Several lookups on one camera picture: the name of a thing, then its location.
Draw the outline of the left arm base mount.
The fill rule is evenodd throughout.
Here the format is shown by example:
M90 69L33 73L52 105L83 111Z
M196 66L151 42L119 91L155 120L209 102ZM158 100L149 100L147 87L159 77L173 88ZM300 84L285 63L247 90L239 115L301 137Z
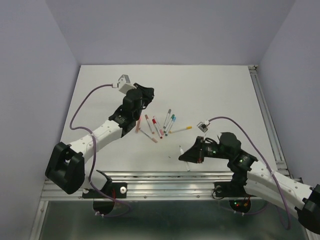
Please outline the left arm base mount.
M101 170L95 170L89 179L88 186L82 189L82 198L93 200L96 216L115 218L132 211L132 207L124 199L127 197L128 184L113 182L112 178Z

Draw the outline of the brown cap marker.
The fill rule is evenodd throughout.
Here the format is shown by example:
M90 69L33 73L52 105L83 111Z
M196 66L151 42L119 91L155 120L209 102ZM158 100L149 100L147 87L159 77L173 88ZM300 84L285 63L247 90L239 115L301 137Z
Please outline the brown cap marker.
M149 128L150 132L154 135L155 131L154 131L153 127L152 127L152 123L151 123L150 118L148 117L147 114L145 114L144 116L145 116L145 119L147 121L147 125L148 125L148 128Z

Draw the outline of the yellow cap marker pen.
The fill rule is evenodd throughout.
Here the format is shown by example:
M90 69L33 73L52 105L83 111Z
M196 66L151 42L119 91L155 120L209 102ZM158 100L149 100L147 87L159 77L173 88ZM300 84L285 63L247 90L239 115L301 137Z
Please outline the yellow cap marker pen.
M186 126L186 127L179 128L179 129L176 129L176 130L170 130L168 133L169 133L169 134L174 134L174 133L178 133L178 132L190 130L190 129L192 129L192 128L193 128L192 126Z

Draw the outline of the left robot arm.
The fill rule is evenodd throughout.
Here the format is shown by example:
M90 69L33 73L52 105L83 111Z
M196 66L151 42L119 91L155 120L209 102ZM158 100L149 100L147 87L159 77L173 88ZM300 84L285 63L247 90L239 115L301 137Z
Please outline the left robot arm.
M52 150L45 176L71 195L83 186L86 178L85 164L106 145L128 134L142 111L153 101L155 90L138 83L118 87L125 94L122 104L96 130L71 143L59 142Z

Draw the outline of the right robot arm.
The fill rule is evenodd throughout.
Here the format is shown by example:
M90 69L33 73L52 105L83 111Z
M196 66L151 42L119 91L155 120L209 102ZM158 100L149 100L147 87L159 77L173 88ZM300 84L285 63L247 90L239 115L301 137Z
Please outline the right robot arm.
M216 142L198 136L194 145L179 156L180 161L201 164L205 158L225 159L233 172L227 188L235 195L259 197L289 211L309 231L320 232L320 186L312 187L291 179L241 148L231 132L223 132Z

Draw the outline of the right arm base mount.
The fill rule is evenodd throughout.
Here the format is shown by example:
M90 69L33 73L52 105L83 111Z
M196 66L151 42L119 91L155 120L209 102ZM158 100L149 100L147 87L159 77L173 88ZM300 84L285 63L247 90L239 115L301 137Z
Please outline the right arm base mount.
M236 213L248 214L251 209L251 195L241 187L237 187L228 181L215 182L212 190L212 198L215 200L228 199L231 210Z

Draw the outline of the dark green marker pen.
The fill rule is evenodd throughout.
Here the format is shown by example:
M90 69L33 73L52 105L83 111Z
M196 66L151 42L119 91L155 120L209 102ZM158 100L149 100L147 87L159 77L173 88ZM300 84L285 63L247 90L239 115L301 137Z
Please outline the dark green marker pen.
M178 159L184 163L185 168L186 168L186 171L187 171L187 172L190 172L191 169L190 169L189 163L184 159L184 153L185 153L185 152L184 152L184 150L182 149L181 146L179 146L179 150L180 150L180 156L179 156Z

